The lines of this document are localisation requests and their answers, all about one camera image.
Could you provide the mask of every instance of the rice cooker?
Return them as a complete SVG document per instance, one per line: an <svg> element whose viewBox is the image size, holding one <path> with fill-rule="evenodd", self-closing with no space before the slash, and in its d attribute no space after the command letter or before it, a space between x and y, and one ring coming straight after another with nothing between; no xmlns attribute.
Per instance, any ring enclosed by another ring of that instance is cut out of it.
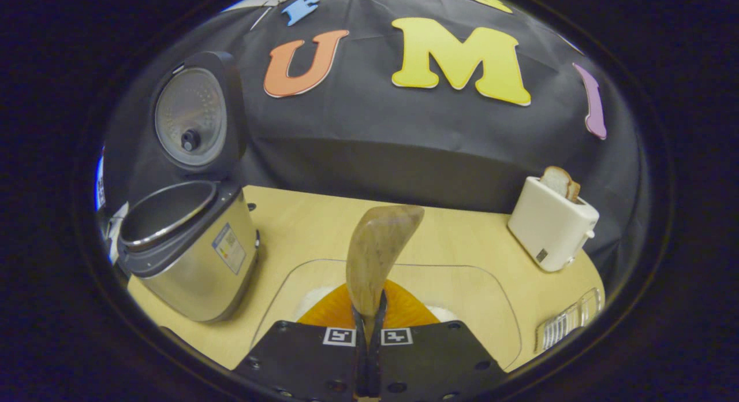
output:
<svg viewBox="0 0 739 402"><path fill-rule="evenodd" d="M132 206L118 237L121 265L182 315L227 318L259 247L242 187L227 177L247 141L233 57L198 53L178 65L159 83L151 118L183 182Z"/></svg>

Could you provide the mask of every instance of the blue letter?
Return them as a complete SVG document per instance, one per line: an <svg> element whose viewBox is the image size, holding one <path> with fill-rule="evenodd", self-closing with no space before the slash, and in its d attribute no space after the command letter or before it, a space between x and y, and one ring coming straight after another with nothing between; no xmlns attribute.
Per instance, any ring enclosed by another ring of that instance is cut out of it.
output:
<svg viewBox="0 0 739 402"><path fill-rule="evenodd" d="M296 0L291 3L290 6L283 9L282 13L287 12L288 16L290 16L288 26L297 23L299 20L302 20L303 17L316 10L318 6L315 4L318 2L319 0Z"/></svg>

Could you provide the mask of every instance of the white object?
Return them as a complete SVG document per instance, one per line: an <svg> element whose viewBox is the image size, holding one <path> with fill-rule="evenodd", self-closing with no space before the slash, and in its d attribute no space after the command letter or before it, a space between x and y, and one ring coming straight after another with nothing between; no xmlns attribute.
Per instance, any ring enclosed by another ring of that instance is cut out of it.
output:
<svg viewBox="0 0 739 402"><path fill-rule="evenodd" d="M446 321L459 320L453 312L442 307L434 307L433 305L426 305L429 311L439 320L440 323L446 323Z"/></svg>
<svg viewBox="0 0 739 402"><path fill-rule="evenodd" d="M320 300L324 299L325 296L327 296L331 291L334 291L335 287L332 286L322 286L320 288L311 289L311 291L308 291L307 294L303 297L300 304L298 304L298 308L295 310L295 314L293 315L293 321L298 321L303 315L305 315L308 310L310 310L314 305L316 305Z"/></svg>
<svg viewBox="0 0 739 402"><path fill-rule="evenodd" d="M108 252L108 259L110 263L115 263L118 260L118 235L121 233L121 223L124 221L124 217L129 213L129 202L122 205L120 209L110 218L108 222L108 239L110 242L110 250Z"/></svg>
<svg viewBox="0 0 739 402"><path fill-rule="evenodd" d="M507 226L539 267L556 272L595 237L598 218L598 210L580 197L571 202L528 177Z"/></svg>

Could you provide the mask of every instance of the white toaster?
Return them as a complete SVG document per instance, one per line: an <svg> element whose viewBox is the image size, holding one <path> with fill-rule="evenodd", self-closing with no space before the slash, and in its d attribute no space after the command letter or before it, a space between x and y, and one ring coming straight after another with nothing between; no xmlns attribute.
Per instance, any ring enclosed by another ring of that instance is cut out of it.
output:
<svg viewBox="0 0 739 402"><path fill-rule="evenodd" d="M555 272L570 265L586 240L595 237L598 218L598 210L580 197L571 202L528 177L507 225L539 267Z"/></svg>

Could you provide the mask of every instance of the orange plate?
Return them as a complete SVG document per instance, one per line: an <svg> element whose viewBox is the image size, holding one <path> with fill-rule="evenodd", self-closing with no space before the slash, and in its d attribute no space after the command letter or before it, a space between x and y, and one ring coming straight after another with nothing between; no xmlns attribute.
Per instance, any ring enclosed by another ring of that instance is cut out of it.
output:
<svg viewBox="0 0 739 402"><path fill-rule="evenodd" d="M387 311L382 324L383 328L423 326L439 322L438 318L421 301L393 281L385 281L385 296L387 297ZM346 284L337 287L323 297L298 320L298 323L355 328L352 302L349 299L349 289L346 288Z"/></svg>

